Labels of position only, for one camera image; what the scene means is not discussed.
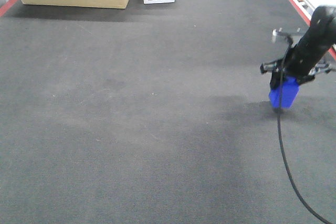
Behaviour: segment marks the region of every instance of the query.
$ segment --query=gray carpet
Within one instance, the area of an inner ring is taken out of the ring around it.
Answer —
[[[320,223],[292,190],[261,62],[307,29],[287,0],[0,18],[0,223]],[[336,221],[336,75],[283,116],[303,196]]]

